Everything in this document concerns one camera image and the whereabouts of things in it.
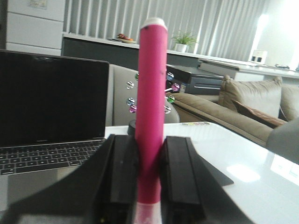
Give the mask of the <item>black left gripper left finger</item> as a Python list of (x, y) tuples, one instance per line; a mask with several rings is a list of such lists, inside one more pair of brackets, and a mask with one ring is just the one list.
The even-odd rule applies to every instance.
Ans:
[(131, 224), (138, 150), (133, 137), (110, 135), (83, 165), (2, 176), (3, 224)]

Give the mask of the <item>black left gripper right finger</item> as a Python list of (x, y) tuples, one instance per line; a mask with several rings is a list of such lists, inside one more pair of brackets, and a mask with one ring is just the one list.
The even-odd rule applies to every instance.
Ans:
[(250, 224), (187, 137), (168, 136), (160, 162), (164, 224)]

